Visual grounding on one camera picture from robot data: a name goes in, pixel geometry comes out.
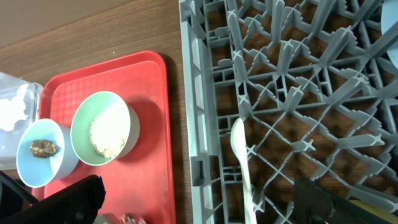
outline wooden table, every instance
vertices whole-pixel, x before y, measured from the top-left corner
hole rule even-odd
[[[135,0],[0,49],[0,71],[45,85],[60,73],[141,50],[163,56],[169,81],[177,223],[192,222],[178,1]]]

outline rice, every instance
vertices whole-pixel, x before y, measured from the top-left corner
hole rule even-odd
[[[90,142],[95,151],[105,158],[115,158],[123,149],[128,136],[128,126],[116,109],[100,113],[91,123]]]

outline spoon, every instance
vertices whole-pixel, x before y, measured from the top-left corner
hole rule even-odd
[[[241,118],[238,118],[232,126],[231,147],[241,165],[244,199],[244,222],[245,224],[257,224],[251,192],[248,154],[246,152],[246,138],[244,135],[243,120]]]

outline gray dish rack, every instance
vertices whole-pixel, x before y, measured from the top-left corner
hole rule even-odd
[[[316,165],[310,179],[318,180],[326,174],[332,176],[349,188],[345,194],[347,199],[360,199],[388,212],[395,212],[398,208],[396,196],[363,185],[374,175],[383,175],[398,184],[396,172],[388,166],[391,153],[398,145],[391,109],[398,105],[398,69],[386,57],[386,50],[398,40],[398,23],[371,42],[367,30],[381,30],[380,21],[374,18],[380,17],[382,1],[365,0],[361,5],[358,0],[297,2],[294,6],[286,6],[283,0],[179,0],[194,223],[217,223],[220,220],[223,223],[244,223],[243,219],[231,218],[226,195],[227,185],[241,183],[240,168],[224,165],[220,143],[220,138],[229,136],[233,121],[238,117],[251,119],[267,130],[258,143],[247,145],[249,160],[256,157],[272,170],[272,175],[263,185],[253,185],[253,209],[257,214],[267,213],[265,207],[268,205],[277,213],[275,223],[295,223],[293,202],[279,207],[264,191],[277,177],[285,179],[293,187],[294,178],[285,175],[283,169],[297,154]],[[304,21],[300,12],[308,3],[317,5],[311,22]],[[257,13],[247,16],[248,9],[255,9]],[[213,11],[225,12],[226,26],[210,29],[209,13]],[[353,24],[327,32],[323,28],[331,14],[351,19]],[[267,17],[272,18],[268,30],[262,24]],[[292,27],[306,33],[305,37],[284,39],[283,33]],[[247,43],[253,37],[254,40],[265,37],[269,42],[261,47],[248,47]],[[308,47],[313,39],[327,43],[319,55],[313,54]],[[269,60],[275,46],[280,49],[276,63]],[[228,48],[231,57],[213,64],[213,49],[219,47]],[[245,62],[245,55],[252,58],[251,64]],[[294,65],[299,57],[308,64]],[[256,71],[260,64],[267,70]],[[385,81],[385,72],[392,76],[388,81]],[[336,86],[332,76],[343,79],[343,83]],[[262,84],[261,80],[270,81]],[[217,89],[233,85],[238,111],[218,114],[218,104],[223,102],[217,101]],[[257,92],[258,96],[251,97],[249,89]],[[315,96],[316,100],[302,103],[308,94]],[[264,99],[272,102],[274,108],[257,110]],[[345,105],[368,100],[373,102],[363,111],[352,110]],[[314,108],[322,110],[317,118],[300,112]],[[336,137],[323,124],[331,110],[353,121],[344,136]],[[278,118],[274,124],[259,118],[275,114]],[[277,128],[286,116],[309,126],[294,141]],[[358,134],[358,130],[363,128],[369,132]],[[325,161],[312,156],[319,150],[309,137],[314,132],[335,144]],[[271,135],[277,136],[291,149],[278,165],[259,153]],[[385,147],[377,157],[371,157],[361,153],[362,147],[369,146]],[[332,168],[341,151],[368,165],[361,178],[353,184]],[[221,187],[219,197],[214,196],[216,185]]]

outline red tray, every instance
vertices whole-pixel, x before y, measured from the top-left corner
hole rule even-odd
[[[106,197],[99,213],[131,212],[149,223],[175,223],[166,66],[151,51],[138,52],[57,75],[44,87],[40,118],[70,127],[80,103],[97,91],[117,93],[137,112],[140,135],[126,156],[100,167],[81,161],[66,178],[35,189],[39,199],[96,174]]]

